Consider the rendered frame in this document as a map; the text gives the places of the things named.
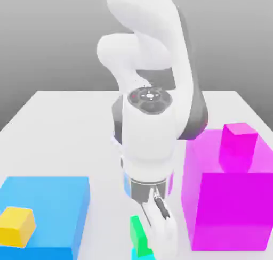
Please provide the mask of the small cyan cube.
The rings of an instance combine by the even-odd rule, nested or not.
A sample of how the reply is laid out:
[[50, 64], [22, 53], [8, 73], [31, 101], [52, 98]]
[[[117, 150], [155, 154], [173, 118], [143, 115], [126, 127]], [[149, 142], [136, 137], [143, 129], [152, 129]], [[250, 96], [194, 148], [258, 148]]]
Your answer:
[[131, 260], [156, 260], [151, 249], [148, 249], [148, 253], [144, 256], [138, 256], [135, 248], [131, 251]]

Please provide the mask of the large magenta box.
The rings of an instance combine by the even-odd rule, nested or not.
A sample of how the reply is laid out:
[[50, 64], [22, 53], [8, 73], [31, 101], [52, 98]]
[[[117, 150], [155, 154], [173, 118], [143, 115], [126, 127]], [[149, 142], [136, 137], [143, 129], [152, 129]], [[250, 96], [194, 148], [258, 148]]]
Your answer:
[[193, 251], [264, 251], [273, 229], [273, 150], [258, 137], [246, 172], [219, 164], [222, 132], [186, 144], [181, 203]]

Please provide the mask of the small magenta cube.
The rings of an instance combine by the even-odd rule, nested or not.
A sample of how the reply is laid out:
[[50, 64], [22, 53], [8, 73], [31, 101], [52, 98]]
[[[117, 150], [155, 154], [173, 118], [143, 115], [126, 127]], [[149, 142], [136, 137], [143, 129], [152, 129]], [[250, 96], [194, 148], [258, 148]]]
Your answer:
[[219, 164], [226, 173], [248, 172], [258, 133], [247, 123], [224, 124], [219, 148]]

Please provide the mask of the large blue box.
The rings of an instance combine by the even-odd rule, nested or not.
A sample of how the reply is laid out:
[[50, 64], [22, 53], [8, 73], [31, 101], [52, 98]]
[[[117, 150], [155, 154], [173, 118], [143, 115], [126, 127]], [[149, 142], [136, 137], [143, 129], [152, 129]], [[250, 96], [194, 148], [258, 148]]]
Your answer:
[[0, 260], [77, 260], [89, 203], [88, 177], [9, 176], [0, 212], [30, 208], [37, 228], [24, 249], [0, 246]]

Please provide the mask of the small yellow cube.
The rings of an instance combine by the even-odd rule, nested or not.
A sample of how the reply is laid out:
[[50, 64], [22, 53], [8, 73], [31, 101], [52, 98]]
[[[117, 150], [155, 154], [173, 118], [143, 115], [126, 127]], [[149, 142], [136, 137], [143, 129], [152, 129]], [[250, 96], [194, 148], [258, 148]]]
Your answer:
[[0, 246], [25, 248], [35, 230], [32, 209], [8, 206], [0, 215]]

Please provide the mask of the small green cube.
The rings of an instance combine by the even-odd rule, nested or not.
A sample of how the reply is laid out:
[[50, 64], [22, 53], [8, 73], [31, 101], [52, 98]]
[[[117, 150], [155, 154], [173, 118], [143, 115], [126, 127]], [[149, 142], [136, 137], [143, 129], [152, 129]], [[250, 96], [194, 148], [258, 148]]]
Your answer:
[[138, 216], [130, 217], [130, 238], [138, 256], [148, 253], [148, 239]]

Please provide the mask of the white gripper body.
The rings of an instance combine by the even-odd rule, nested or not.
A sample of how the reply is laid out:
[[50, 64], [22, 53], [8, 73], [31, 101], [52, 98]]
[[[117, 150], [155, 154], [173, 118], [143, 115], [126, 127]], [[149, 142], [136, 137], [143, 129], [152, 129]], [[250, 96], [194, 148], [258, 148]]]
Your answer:
[[168, 205], [161, 197], [151, 197], [141, 207], [140, 221], [154, 257], [175, 259], [178, 252], [178, 227]]

